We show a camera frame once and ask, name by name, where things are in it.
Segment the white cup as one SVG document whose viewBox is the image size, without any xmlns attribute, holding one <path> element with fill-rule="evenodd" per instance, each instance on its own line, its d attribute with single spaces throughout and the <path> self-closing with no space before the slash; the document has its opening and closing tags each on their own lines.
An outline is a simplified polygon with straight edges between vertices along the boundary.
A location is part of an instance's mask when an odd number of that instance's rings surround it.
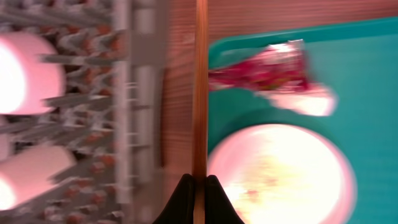
<svg viewBox="0 0 398 224">
<path fill-rule="evenodd" d="M 1 210 L 10 210 L 49 190 L 52 176 L 76 164 L 62 146 L 33 146 L 1 163 Z"/>
</svg>

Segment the wooden chopstick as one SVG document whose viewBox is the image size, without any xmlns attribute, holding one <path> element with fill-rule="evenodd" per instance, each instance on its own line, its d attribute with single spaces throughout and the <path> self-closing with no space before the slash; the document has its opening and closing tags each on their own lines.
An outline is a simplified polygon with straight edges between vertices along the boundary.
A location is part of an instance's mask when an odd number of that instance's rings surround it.
<svg viewBox="0 0 398 224">
<path fill-rule="evenodd" d="M 196 183 L 193 223 L 205 224 L 208 144 L 208 1 L 196 0 L 195 73 L 192 109 L 192 176 Z"/>
</svg>

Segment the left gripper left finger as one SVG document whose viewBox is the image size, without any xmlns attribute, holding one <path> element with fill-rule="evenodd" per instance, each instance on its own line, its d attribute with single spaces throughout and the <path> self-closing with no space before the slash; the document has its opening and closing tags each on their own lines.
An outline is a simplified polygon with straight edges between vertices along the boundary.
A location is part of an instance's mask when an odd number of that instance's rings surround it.
<svg viewBox="0 0 398 224">
<path fill-rule="evenodd" d="M 184 174 L 153 224 L 193 224 L 194 205 L 195 179 L 190 174 Z"/>
</svg>

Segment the small pink-white bowl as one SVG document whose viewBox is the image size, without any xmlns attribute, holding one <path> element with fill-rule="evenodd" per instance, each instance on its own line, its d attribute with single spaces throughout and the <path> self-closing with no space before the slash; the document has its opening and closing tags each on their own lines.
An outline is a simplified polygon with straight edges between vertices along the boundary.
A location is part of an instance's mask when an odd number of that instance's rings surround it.
<svg viewBox="0 0 398 224">
<path fill-rule="evenodd" d="M 45 99 L 65 94 L 66 78 L 59 63 L 40 55 L 56 54 L 45 38 L 28 32 L 1 34 L 1 113 L 43 114 L 53 110 Z"/>
</svg>

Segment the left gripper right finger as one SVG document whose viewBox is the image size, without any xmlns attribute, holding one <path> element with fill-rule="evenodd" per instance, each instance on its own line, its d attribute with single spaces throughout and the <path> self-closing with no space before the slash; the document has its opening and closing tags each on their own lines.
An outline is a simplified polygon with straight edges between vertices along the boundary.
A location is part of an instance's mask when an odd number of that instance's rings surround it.
<svg viewBox="0 0 398 224">
<path fill-rule="evenodd" d="M 244 224 L 215 175 L 209 175 L 205 182 L 205 223 Z"/>
</svg>

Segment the large white plate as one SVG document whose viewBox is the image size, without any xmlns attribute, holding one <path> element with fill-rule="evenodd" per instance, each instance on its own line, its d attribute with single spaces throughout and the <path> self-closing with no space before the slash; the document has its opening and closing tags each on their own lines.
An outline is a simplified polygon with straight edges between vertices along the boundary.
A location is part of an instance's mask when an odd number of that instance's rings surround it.
<svg viewBox="0 0 398 224">
<path fill-rule="evenodd" d="M 229 135 L 210 153 L 208 173 L 245 223 L 347 223 L 356 204 L 356 178 L 339 147 L 290 124 Z"/>
</svg>

